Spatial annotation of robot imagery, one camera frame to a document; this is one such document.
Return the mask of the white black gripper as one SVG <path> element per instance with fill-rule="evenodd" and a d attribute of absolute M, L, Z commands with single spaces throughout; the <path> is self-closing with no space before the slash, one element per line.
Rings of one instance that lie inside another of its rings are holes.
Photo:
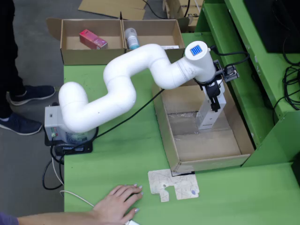
<path fill-rule="evenodd" d="M 221 85 L 223 83 L 223 80 L 214 80 L 210 83 L 200 83 L 198 82 L 198 85 L 200 86 L 201 90 L 205 92 L 206 96 L 210 96 L 209 99 L 211 101 L 211 109 L 214 112 L 218 112 L 219 109 L 221 109 L 221 106 L 218 101 L 218 96 L 221 94 Z"/>

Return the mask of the person's left hand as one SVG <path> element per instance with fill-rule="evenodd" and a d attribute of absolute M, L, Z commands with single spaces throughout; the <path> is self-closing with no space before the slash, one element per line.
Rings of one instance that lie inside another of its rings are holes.
<path fill-rule="evenodd" d="M 142 185 L 117 186 L 89 212 L 90 223 L 93 225 L 124 225 L 139 211 L 133 205 L 142 197 Z"/>

